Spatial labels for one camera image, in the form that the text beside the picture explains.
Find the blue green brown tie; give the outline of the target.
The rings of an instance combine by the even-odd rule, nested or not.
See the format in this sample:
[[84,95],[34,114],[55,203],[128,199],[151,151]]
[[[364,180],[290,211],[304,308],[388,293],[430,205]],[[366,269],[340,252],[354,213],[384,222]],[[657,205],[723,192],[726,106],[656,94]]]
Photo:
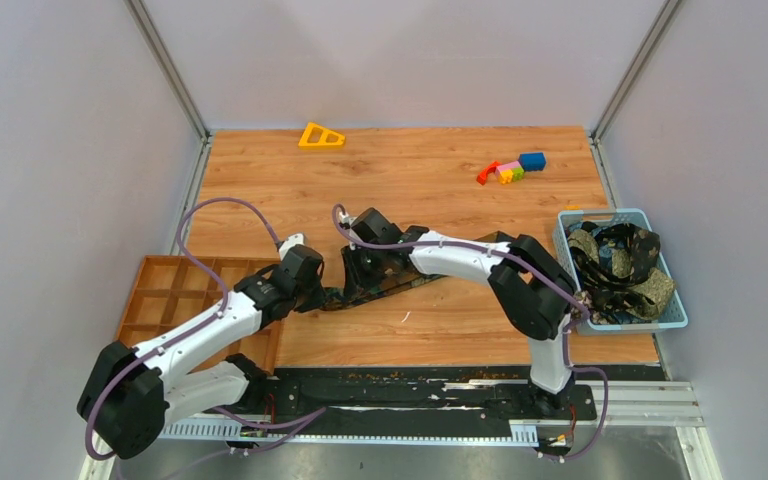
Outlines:
[[444,277],[486,286],[491,269],[510,251],[513,237],[495,232],[477,240],[411,226],[391,234],[364,234],[341,226],[344,285],[326,287],[318,308],[347,310]]

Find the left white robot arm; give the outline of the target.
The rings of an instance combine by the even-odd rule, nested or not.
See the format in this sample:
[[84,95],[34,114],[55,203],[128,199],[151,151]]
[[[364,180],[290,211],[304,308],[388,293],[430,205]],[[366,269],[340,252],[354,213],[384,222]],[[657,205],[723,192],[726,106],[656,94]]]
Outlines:
[[323,298],[323,257],[297,244],[277,264],[222,287],[220,299],[190,320],[128,347],[120,341],[99,353],[77,402],[85,421],[85,447],[99,436],[122,459],[146,450],[170,424],[216,406],[258,411],[266,386],[254,361],[233,354],[206,370],[198,367],[229,344],[258,333],[291,312],[317,308]]

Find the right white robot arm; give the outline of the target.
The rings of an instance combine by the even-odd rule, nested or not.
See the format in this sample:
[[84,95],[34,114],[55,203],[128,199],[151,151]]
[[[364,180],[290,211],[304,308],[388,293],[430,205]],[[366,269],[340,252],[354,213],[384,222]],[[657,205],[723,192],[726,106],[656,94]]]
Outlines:
[[572,278],[535,238],[481,242],[426,227],[401,230],[374,208],[352,217],[341,204],[333,207],[332,220],[360,253],[362,266],[378,275],[452,277],[489,288],[509,323],[528,339],[535,411],[552,418],[569,407],[573,373],[566,336],[572,310],[586,309],[574,297]]

